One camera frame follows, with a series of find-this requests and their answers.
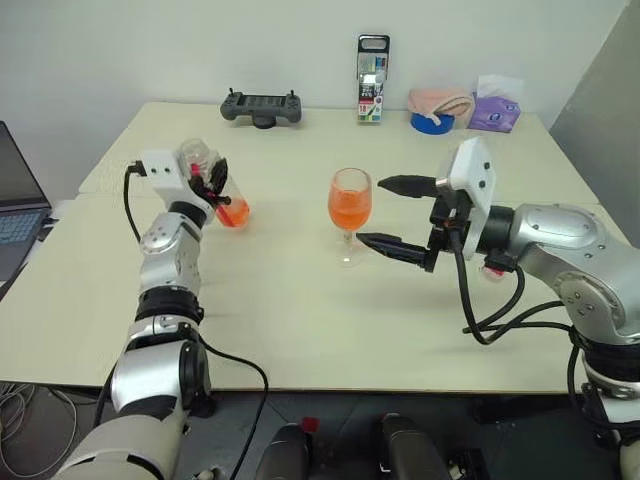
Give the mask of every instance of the game controller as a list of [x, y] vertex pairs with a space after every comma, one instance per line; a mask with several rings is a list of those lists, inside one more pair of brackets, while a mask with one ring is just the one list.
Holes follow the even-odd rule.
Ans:
[[229, 95], [220, 105], [220, 113], [225, 120], [235, 120], [238, 115], [251, 115], [256, 128], [266, 129], [275, 126], [276, 117], [284, 117], [291, 123], [302, 118], [300, 97], [293, 93], [276, 95], [244, 95], [229, 89]]

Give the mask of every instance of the laptop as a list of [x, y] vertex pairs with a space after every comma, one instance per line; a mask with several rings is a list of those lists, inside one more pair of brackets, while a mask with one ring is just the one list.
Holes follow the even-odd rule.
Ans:
[[0, 283], [18, 271], [49, 212], [49, 201], [0, 121]]

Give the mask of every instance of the floor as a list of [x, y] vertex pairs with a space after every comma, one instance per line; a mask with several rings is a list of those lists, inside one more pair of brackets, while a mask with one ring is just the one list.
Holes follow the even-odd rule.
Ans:
[[[175, 478], [188, 480], [214, 465], [228, 473], [251, 426], [258, 401], [258, 394], [219, 394], [213, 417], [191, 420]], [[411, 417], [442, 450], [457, 446], [480, 448], [491, 480], [615, 478], [612, 458], [595, 446], [589, 427], [574, 411], [564, 408], [482, 426], [469, 414], [475, 401], [469, 397], [422, 395], [273, 393], [238, 480], [253, 479], [262, 452], [279, 427], [300, 422], [304, 417], [319, 420], [314, 434], [313, 479], [379, 478], [371, 430], [376, 419], [391, 411]], [[89, 431], [93, 410], [93, 406], [78, 407], [79, 437]], [[111, 415], [111, 411], [106, 412], [106, 417]], [[71, 427], [69, 406], [40, 388], [21, 433], [3, 447], [5, 458], [14, 470], [33, 472], [56, 458]], [[36, 478], [50, 478], [54, 471]], [[0, 470], [0, 479], [13, 478], [6, 470]]]

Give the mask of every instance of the white wall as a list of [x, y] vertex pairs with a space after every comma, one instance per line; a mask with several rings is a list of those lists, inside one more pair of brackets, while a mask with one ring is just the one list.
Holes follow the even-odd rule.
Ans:
[[149, 99], [294, 88], [354, 104], [355, 37], [391, 35], [386, 107], [413, 86], [527, 81], [550, 126], [625, 0], [1, 0], [0, 118], [52, 198], [69, 198]]

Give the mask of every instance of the tissue box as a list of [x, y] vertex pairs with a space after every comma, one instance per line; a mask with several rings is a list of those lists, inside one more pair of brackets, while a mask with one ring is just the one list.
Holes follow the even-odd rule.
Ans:
[[505, 133], [511, 131], [520, 116], [517, 102], [502, 97], [477, 98], [475, 93], [473, 97], [476, 109], [467, 128]]

